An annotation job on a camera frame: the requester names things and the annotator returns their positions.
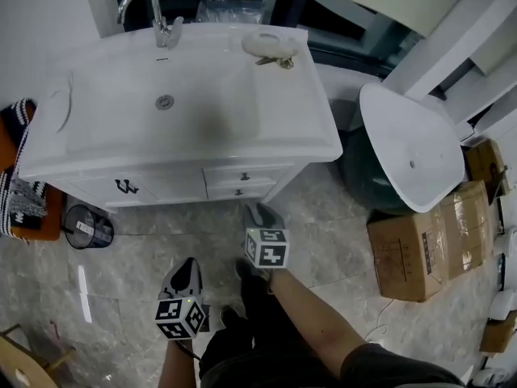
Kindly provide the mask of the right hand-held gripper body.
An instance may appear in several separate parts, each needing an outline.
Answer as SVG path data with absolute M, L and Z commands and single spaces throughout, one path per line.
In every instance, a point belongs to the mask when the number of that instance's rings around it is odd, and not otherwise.
M 286 268 L 290 233 L 284 219 L 262 203 L 246 204 L 243 215 L 245 257 L 256 268 Z

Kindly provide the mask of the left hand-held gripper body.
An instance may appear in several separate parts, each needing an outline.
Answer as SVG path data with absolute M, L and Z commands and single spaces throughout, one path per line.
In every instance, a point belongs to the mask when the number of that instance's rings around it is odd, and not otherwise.
M 155 324 L 168 340 L 193 340 L 209 331 L 209 305 L 204 304 L 203 281 L 193 257 L 176 264 L 162 280 Z

